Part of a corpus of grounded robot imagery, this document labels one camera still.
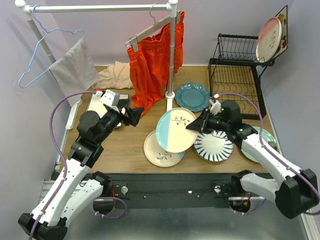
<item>robotic arm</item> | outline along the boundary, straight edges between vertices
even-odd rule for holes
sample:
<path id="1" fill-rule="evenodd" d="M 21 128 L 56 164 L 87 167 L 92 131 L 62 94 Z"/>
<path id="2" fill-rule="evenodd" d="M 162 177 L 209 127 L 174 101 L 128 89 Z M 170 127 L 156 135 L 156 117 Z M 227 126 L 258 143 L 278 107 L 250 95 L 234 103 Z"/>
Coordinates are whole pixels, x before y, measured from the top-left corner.
<path id="1" fill-rule="evenodd" d="M 33 232 L 36 240 L 62 240 L 67 234 L 70 222 L 103 192 L 111 191 L 111 179 L 102 172 L 96 172 L 85 186 L 71 197 L 103 152 L 101 143 L 120 122 L 126 126 L 137 126 L 144 108 L 130 108 L 127 106 L 129 100 L 120 103 L 120 95 L 110 90 L 105 93 L 98 91 L 96 95 L 101 97 L 100 101 L 106 107 L 107 113 L 102 118 L 95 111 L 86 111 L 81 115 L 77 126 L 79 136 L 71 146 L 66 160 L 66 177 L 63 177 L 64 168 L 42 202 L 31 213 L 22 214 L 18 220 L 23 230 L 30 235 L 36 219 L 40 217 Z M 49 199 L 62 183 L 49 203 Z"/>
<path id="2" fill-rule="evenodd" d="M 255 193 L 276 204 L 279 211 L 287 218 L 304 213 L 319 203 L 319 199 L 311 188 L 290 169 L 301 173 L 316 189 L 317 176 L 310 169 L 301 170 L 300 167 L 286 160 L 282 155 L 268 147 L 275 156 L 284 161 L 285 167 L 262 147 L 258 132 L 248 124 L 242 122 L 239 105 L 234 100 L 226 100 L 221 104 L 212 98 L 211 109 L 204 109 L 201 115 L 186 126 L 189 130 L 210 134 L 212 131 L 224 131 L 227 138 L 238 148 L 252 155 L 274 179 L 265 179 L 251 171 L 244 170 L 235 174 L 231 179 L 231 189 L 236 195 L 246 192 Z"/>

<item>black and white striped plate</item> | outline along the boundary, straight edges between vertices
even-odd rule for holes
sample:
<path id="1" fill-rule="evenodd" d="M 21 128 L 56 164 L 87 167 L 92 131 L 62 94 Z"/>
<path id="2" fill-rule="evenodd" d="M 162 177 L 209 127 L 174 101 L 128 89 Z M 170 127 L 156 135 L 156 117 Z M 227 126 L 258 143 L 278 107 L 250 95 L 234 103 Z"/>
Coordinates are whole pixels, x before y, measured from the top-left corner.
<path id="1" fill-rule="evenodd" d="M 193 147 L 202 159 L 209 162 L 224 161 L 234 151 L 234 144 L 228 140 L 224 131 L 213 131 L 210 134 L 198 133 Z"/>

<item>vertical rack pole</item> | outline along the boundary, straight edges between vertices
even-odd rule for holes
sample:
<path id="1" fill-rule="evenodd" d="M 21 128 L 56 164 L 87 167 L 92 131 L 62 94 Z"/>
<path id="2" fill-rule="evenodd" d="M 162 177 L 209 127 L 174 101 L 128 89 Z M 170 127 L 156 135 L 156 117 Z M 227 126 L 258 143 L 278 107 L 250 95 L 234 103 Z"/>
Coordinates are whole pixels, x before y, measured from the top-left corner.
<path id="1" fill-rule="evenodd" d="M 169 65 L 169 79 L 167 84 L 167 92 L 165 93 L 166 110 L 173 108 L 174 93 L 174 60 L 175 60 L 175 36 L 176 36 L 176 17 L 177 17 L 178 0 L 169 0 L 171 7 L 170 11 L 170 65 Z"/>
<path id="2" fill-rule="evenodd" d="M 32 18 L 31 16 L 31 13 L 29 11 L 29 6 L 26 6 L 26 2 L 24 0 L 15 0 L 15 5 L 17 7 L 19 7 L 23 12 L 24 12 L 24 15 L 26 16 L 26 20 L 29 24 L 29 26 L 31 27 L 34 35 L 36 36 L 36 38 L 38 40 L 42 39 L 43 36 L 41 34 L 41 32 L 39 31 L 34 19 Z M 56 61 L 54 55 L 52 54 L 50 48 L 48 47 L 46 41 L 43 39 L 41 42 L 40 42 L 41 46 L 43 47 L 46 55 L 48 56 L 49 60 L 51 63 L 54 63 Z"/>

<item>folded cloth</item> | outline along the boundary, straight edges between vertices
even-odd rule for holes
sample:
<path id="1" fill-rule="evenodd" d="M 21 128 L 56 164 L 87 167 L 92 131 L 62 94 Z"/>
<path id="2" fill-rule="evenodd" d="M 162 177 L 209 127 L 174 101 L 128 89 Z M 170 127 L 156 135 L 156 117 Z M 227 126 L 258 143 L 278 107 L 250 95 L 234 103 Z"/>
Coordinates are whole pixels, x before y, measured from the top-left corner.
<path id="1" fill-rule="evenodd" d="M 93 85 L 95 89 L 133 89 L 130 80 L 130 65 L 116 61 L 108 65 L 107 69 L 99 72 L 99 80 Z"/>
<path id="2" fill-rule="evenodd" d="M 178 72 L 184 59 L 184 17 L 175 25 L 174 68 Z M 130 79 L 135 95 L 132 96 L 134 108 L 144 107 L 142 114 L 163 97 L 163 88 L 169 78 L 170 65 L 170 24 L 164 26 L 154 37 L 146 37 L 138 42 L 138 51 L 127 49 L 130 59 Z"/>
<path id="3" fill-rule="evenodd" d="M 83 37 L 62 58 L 53 63 L 49 70 L 66 96 L 86 91 L 99 79 Z M 80 97 L 77 95 L 68 98 L 70 106 L 73 106 Z"/>

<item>hanger hook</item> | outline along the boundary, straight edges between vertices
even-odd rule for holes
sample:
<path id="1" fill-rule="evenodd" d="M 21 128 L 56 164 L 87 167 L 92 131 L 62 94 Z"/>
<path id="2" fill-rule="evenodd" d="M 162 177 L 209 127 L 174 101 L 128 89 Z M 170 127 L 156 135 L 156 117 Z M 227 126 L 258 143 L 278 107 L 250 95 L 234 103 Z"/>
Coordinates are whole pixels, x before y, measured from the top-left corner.
<path id="1" fill-rule="evenodd" d="M 150 17 L 152 17 L 154 19 L 154 24 L 156 24 L 156 18 L 154 16 L 151 15 L 151 9 L 154 7 L 154 5 L 156 5 L 157 3 L 154 3 L 151 7 L 150 7 L 150 10 L 149 10 L 149 14 L 150 14 Z"/>

